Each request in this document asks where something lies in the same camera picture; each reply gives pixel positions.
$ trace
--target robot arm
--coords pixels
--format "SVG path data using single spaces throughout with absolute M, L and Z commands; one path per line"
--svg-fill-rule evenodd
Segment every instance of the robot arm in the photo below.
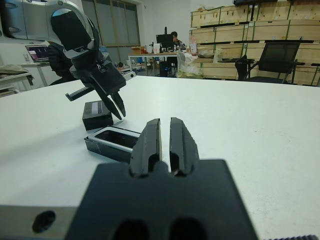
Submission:
M 67 95 L 71 101 L 96 90 L 116 117 L 122 119 L 108 95 L 126 115 L 118 93 L 126 80 L 110 60 L 104 59 L 99 51 L 97 29 L 75 4 L 67 0 L 1 0 L 0 18 L 3 31 L 0 41 L 40 40 L 64 46 L 64 54 L 73 64 L 70 72 L 85 86 L 76 95 Z

